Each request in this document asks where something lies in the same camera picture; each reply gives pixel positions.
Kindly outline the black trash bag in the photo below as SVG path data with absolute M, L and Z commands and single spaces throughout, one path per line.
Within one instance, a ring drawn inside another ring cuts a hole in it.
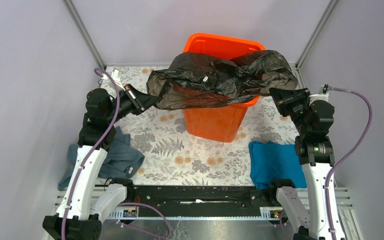
M 276 50 L 259 50 L 232 59 L 184 52 L 166 69 L 150 73 L 146 88 L 159 97 L 156 108 L 220 108 L 268 96 L 270 88 L 295 90 L 298 79 Z

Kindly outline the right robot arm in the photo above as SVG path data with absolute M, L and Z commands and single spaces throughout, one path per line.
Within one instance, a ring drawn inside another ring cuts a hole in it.
M 278 112 L 290 117 L 298 136 L 295 152 L 304 173 L 308 207 L 301 202 L 290 179 L 275 179 L 267 191 L 267 201 L 281 205 L 291 224 L 294 240 L 345 240 L 335 195 L 332 170 L 334 149 L 328 137 L 334 123 L 335 108 L 328 102 L 327 86 L 320 94 L 307 88 L 286 90 L 271 87 L 270 95 Z

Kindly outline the orange plastic trash bin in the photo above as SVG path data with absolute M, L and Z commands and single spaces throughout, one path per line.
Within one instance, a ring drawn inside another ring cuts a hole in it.
M 230 60 L 264 49 L 265 47 L 256 41 L 209 33 L 194 33 L 188 38 L 183 51 Z M 225 107 L 184 109 L 186 130 L 196 137 L 231 143 L 248 109 L 258 100 L 257 96 L 248 102 Z

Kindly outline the grey-blue cloth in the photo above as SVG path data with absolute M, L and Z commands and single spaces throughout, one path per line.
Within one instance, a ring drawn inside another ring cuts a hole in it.
M 131 147 L 131 135 L 124 134 L 120 127 L 116 127 L 115 130 L 113 142 L 98 173 L 100 179 L 130 179 L 145 160 L 145 156 L 139 150 Z M 68 147 L 66 158 L 71 167 L 59 181 L 57 185 L 59 191 L 66 189 L 69 185 L 77 160 L 78 148 L 77 144 L 71 144 Z

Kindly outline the floral patterned mat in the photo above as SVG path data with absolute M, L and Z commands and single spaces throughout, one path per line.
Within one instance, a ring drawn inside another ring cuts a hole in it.
M 250 186 L 249 143 L 293 144 L 298 134 L 271 97 L 260 97 L 247 110 L 232 142 L 189 134 L 181 110 L 151 107 L 116 125 L 130 135 L 131 147 L 145 157 L 132 178 L 136 185 Z

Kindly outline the bright blue cloth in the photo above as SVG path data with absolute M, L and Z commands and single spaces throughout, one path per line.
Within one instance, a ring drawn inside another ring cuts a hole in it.
M 307 188 L 294 144 L 252 141 L 248 149 L 250 178 L 256 189 L 267 189 L 274 179 L 290 179 L 296 188 Z

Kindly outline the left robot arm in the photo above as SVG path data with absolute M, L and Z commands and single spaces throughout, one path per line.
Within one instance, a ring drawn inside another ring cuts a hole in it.
M 97 88 L 86 96 L 86 113 L 77 142 L 74 169 L 65 195 L 53 215 L 42 222 L 43 229 L 55 240 L 97 240 L 102 225 L 119 205 L 128 206 L 135 200 L 131 180 L 115 179 L 94 205 L 91 198 L 99 171 L 114 141 L 114 123 L 128 114 L 140 115 L 159 102 L 126 84 L 112 97 Z

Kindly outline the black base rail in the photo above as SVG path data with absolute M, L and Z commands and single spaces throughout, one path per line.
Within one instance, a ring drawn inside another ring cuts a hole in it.
M 165 209 L 281 209 L 273 189 L 256 189 L 254 186 L 157 186 L 128 187 L 126 202 L 138 202 Z

